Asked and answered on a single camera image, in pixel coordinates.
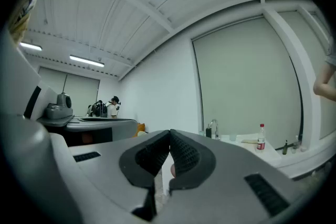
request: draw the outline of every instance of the black vent grille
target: black vent grille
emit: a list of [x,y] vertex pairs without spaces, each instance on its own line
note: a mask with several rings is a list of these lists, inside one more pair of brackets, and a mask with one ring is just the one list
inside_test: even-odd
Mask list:
[[262,205],[272,217],[289,206],[261,175],[253,174],[246,176],[245,181],[250,185]]
[[89,152],[85,154],[76,155],[73,158],[75,159],[76,163],[86,161],[87,159],[92,159],[101,156],[98,152]]

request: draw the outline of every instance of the person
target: person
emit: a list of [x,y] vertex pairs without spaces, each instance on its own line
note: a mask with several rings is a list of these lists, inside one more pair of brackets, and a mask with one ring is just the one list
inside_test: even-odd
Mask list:
[[[313,0],[322,11],[326,8],[326,2],[322,0]],[[328,13],[323,12],[327,15],[327,20],[330,19]],[[331,35],[329,39],[329,50],[327,52],[326,63],[322,66],[321,71],[316,77],[313,91],[316,95],[325,97],[329,100],[336,102],[336,88],[329,85],[328,82],[334,75],[336,71],[336,45],[333,39],[334,34]]]
[[119,112],[119,98],[114,96],[109,102],[106,103],[107,107],[107,117],[116,119]]

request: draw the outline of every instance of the person's arm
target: person's arm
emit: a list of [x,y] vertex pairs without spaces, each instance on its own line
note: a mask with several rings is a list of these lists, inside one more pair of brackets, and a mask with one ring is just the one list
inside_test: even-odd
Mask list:
[[326,63],[316,78],[313,90],[316,95],[320,95],[336,102],[336,88],[328,85],[328,82],[334,72],[335,67],[329,63]]

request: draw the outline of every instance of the small bottle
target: small bottle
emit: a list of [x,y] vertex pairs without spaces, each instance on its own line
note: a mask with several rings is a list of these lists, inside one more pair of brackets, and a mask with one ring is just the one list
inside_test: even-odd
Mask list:
[[212,129],[210,127],[210,124],[208,124],[208,127],[205,129],[205,136],[211,138]]
[[283,150],[282,150],[282,154],[283,154],[283,155],[286,155],[286,154],[287,154],[287,149],[288,149],[288,145],[287,145],[287,140],[286,140],[286,143],[285,143],[284,148],[283,148]]
[[263,152],[265,149],[265,125],[262,123],[260,125],[260,133],[258,134],[258,145],[257,145],[257,152]]

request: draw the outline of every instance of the roller blind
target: roller blind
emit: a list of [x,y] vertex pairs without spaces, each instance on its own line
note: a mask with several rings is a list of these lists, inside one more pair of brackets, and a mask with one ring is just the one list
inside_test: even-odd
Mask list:
[[66,73],[40,67],[38,74],[41,76],[41,80],[51,87],[57,94],[62,93],[65,78],[67,76]]
[[[327,48],[322,46],[322,43],[314,31],[298,12],[283,12],[279,14],[300,39],[311,61],[314,72],[317,75],[325,63]],[[317,22],[321,24],[324,31],[327,31],[319,19]],[[336,87],[334,76],[330,79],[329,84]],[[320,138],[323,138],[336,130],[336,103],[326,98],[321,98],[321,116],[322,126]]]
[[88,106],[97,100],[99,80],[67,75],[64,92],[71,97],[75,116],[85,116]]
[[295,70],[280,38],[264,18],[194,41],[204,126],[219,134],[251,134],[264,123],[274,148],[295,141],[301,101]]

